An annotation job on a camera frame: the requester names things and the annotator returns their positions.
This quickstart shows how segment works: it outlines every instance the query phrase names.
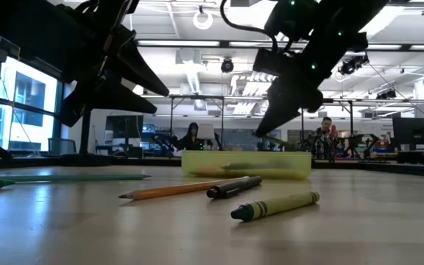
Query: translucent yellow box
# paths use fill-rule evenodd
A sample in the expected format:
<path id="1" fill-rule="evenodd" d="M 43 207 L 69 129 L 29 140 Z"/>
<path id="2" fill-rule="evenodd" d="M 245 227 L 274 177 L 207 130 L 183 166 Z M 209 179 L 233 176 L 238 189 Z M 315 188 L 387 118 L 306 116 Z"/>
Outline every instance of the translucent yellow box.
<path id="1" fill-rule="evenodd" d="M 306 180 L 311 174 L 309 152 L 184 151 L 181 163 L 184 175 L 196 177 Z"/>

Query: wooden table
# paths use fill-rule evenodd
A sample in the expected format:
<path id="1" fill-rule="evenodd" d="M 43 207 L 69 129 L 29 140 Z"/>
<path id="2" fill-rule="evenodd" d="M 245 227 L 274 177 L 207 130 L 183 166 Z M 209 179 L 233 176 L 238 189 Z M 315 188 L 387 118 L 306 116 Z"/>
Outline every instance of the wooden table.
<path id="1" fill-rule="evenodd" d="M 265 180 L 212 202 L 205 192 L 139 202 L 137 188 L 189 183 L 180 168 L 113 166 L 5 170 L 0 174 L 145 173 L 149 180 L 24 183 L 0 190 L 5 264 L 424 264 L 424 177 L 314 170 L 308 182 Z M 318 205 L 250 223 L 239 204 L 318 191 Z"/>

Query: pencil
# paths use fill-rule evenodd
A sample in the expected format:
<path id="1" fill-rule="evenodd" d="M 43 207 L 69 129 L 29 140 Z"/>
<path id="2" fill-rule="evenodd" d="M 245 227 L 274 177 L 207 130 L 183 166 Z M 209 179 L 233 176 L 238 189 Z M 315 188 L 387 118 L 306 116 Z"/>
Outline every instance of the pencil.
<path id="1" fill-rule="evenodd" d="M 165 187 L 165 188 L 151 188 L 147 190 L 132 191 L 127 194 L 122 194 L 121 196 L 119 196 L 119 198 L 141 200 L 141 199 L 151 199 L 151 198 L 158 198 L 158 197 L 171 196 L 171 195 L 177 195 L 177 194 L 184 194 L 184 193 L 195 192 L 195 191 L 206 191 L 216 185 L 240 181 L 240 180 L 243 180 L 244 178 L 245 177 L 238 177 L 238 178 L 228 179 L 228 180 L 214 180 L 214 181 L 208 181 L 204 183 L 195 183 L 195 184 L 177 185 L 177 186 Z"/>

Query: chair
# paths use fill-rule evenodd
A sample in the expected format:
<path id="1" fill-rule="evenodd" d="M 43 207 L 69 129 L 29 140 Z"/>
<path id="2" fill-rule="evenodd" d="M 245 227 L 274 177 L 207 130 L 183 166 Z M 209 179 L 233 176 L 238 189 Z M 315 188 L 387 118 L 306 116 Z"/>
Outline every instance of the chair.
<path id="1" fill-rule="evenodd" d="M 71 139 L 49 138 L 49 155 L 72 155 L 77 153 L 77 145 Z"/>

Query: computer monitor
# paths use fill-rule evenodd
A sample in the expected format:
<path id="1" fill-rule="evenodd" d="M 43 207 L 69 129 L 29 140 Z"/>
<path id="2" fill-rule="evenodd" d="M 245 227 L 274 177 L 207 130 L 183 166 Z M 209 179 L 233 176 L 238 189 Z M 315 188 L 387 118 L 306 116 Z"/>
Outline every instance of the computer monitor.
<path id="1" fill-rule="evenodd" d="M 128 144 L 129 138 L 141 138 L 144 117 L 137 116 L 108 116 L 106 131 L 113 132 L 113 138 L 124 138 Z"/>
<path id="2" fill-rule="evenodd" d="M 424 144 L 424 118 L 393 118 L 392 124 L 397 145 Z"/>

